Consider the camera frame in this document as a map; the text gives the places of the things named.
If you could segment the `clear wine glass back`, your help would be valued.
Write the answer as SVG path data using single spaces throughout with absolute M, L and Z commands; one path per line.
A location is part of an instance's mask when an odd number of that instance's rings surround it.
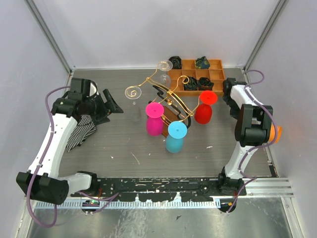
M 167 72 L 170 71 L 172 67 L 173 64 L 169 60 L 161 61 L 158 63 L 158 69 L 163 72 L 163 74 L 159 77 L 159 82 L 167 88 L 169 88 L 171 85 L 171 78 L 167 74 Z

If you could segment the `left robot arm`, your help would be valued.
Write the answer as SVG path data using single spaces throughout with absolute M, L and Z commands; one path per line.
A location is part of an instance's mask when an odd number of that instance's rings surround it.
M 109 122 L 108 116 L 123 110 L 110 91 L 98 92 L 92 80 L 73 78 L 68 90 L 47 106 L 50 125 L 37 156 L 26 172 L 19 172 L 16 182 L 28 200 L 62 204 L 79 191 L 87 196 L 99 192 L 100 183 L 93 172 L 78 171 L 67 177 L 59 176 L 62 156 L 78 124 L 88 117 L 93 125 Z

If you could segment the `striped black white cloth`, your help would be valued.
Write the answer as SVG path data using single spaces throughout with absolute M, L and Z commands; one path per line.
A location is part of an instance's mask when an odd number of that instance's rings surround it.
M 90 116 L 83 115 L 70 135 L 66 145 L 66 152 L 70 152 L 77 146 L 81 146 L 85 140 L 97 131 L 97 126 Z

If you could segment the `red wine glass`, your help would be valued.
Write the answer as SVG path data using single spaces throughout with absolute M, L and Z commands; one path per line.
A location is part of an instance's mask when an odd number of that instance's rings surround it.
M 216 93 L 210 90 L 203 91 L 199 96 L 200 104 L 195 110 L 194 119 L 199 124 L 207 124 L 212 117 L 212 105 L 214 105 L 218 97 Z

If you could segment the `wooden compartment tray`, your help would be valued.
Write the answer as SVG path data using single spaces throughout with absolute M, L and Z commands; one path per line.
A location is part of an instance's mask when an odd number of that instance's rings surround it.
M 208 69 L 196 69 L 195 59 L 182 59 L 181 69 L 172 69 L 168 72 L 171 79 L 171 88 L 175 90 L 178 96 L 199 96 L 202 91 L 196 89 L 188 91 L 184 89 L 181 80 L 177 82 L 178 77 L 186 75 L 199 80 L 202 77 L 208 78 L 212 83 L 212 91 L 218 96 L 223 95 L 223 82 L 225 80 L 224 69 L 220 59 L 209 59 L 210 67 Z

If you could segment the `gold wire wine glass rack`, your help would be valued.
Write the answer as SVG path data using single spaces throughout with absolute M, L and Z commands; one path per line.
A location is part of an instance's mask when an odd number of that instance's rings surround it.
M 181 80 L 182 84 L 184 85 L 186 83 L 186 78 L 188 78 L 188 76 L 181 75 L 180 77 L 178 77 L 177 82 Z M 163 132 L 161 133 L 161 135 L 163 135 L 164 137 L 168 136 L 168 126 L 174 121 L 183 122 L 188 129 L 191 126 L 191 117 L 194 117 L 195 110 L 200 104 L 199 97 L 198 104 L 195 108 L 191 110 L 175 93 L 176 88 L 172 89 L 171 86 L 169 88 L 165 87 L 164 85 L 160 84 L 160 82 L 153 80 L 152 75 L 147 77 L 144 82 L 136 86 L 139 86 L 141 88 L 141 86 L 145 83 L 151 84 L 152 87 L 158 91 L 157 96 L 153 100 L 149 101 L 148 104 L 156 102 L 160 103 L 164 108 L 164 113 L 161 116 L 163 120 Z

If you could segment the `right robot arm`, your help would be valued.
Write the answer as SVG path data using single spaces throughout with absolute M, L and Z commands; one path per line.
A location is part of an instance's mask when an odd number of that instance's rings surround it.
M 236 119 L 236 146 L 229 162 L 218 175 L 217 190 L 234 194 L 244 185 L 244 171 L 253 154 L 269 142 L 273 107 L 259 102 L 246 82 L 227 78 L 223 82 L 223 100 Z

